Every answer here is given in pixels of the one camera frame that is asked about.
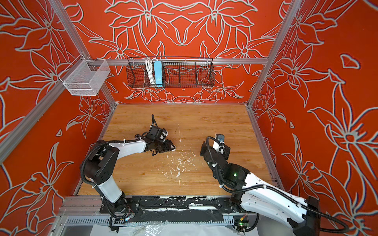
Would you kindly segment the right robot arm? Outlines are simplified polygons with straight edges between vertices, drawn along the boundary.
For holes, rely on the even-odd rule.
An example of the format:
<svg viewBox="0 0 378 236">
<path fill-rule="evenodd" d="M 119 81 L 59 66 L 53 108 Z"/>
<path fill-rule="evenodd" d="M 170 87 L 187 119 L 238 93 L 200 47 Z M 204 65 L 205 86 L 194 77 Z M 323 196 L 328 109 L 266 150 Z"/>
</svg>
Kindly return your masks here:
<svg viewBox="0 0 378 236">
<path fill-rule="evenodd" d="M 271 218 L 292 230 L 296 236 L 318 236 L 321 232 L 344 234 L 349 226 L 319 210 L 314 197 L 304 199 L 289 194 L 257 177 L 248 169 L 229 163 L 230 147 L 224 136 L 206 137 L 202 156 L 219 187 L 232 194 L 237 209 Z"/>
</svg>

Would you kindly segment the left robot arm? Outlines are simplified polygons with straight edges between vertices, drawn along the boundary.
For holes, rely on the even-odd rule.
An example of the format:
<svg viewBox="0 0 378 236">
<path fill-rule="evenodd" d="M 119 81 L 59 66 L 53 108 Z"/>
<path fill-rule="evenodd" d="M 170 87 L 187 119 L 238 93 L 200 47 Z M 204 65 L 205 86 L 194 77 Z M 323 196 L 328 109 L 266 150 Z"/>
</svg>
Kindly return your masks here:
<svg viewBox="0 0 378 236">
<path fill-rule="evenodd" d="M 152 116 L 150 129 L 141 135 L 135 135 L 132 140 L 97 141 L 80 166 L 82 182 L 94 188 L 104 204 L 111 204 L 113 207 L 125 204 L 125 194 L 113 177 L 117 161 L 129 155 L 149 151 L 152 156 L 175 151 L 176 146 L 167 137 L 168 131 L 158 127 L 155 117 Z"/>
</svg>

